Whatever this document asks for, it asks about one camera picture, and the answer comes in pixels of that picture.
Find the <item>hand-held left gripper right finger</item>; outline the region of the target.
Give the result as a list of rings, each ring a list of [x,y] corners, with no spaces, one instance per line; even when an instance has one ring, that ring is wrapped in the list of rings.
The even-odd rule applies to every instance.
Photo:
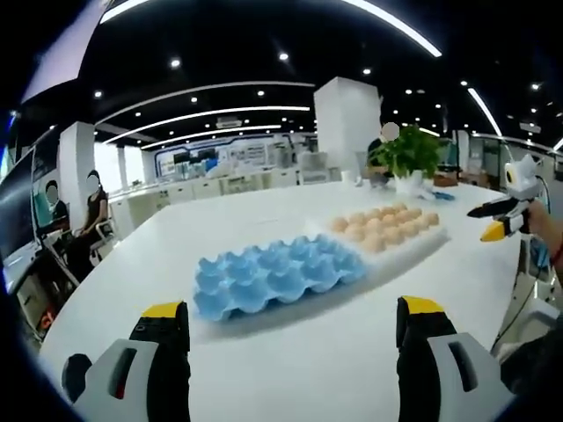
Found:
[[[515,398],[498,361],[430,299],[398,298],[396,347],[400,421],[495,421]]]

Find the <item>person's right hand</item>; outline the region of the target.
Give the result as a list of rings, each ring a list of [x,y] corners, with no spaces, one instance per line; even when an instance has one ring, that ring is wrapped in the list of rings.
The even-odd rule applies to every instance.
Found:
[[[546,245],[552,265],[562,269],[562,224],[548,213],[545,206],[534,200],[529,206],[530,232],[538,236]]]

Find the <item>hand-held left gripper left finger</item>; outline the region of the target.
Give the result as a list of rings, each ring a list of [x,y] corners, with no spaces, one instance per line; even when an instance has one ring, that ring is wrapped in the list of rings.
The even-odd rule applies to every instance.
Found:
[[[153,305],[97,360],[69,356],[62,387],[85,421],[188,421],[189,352],[187,304]]]

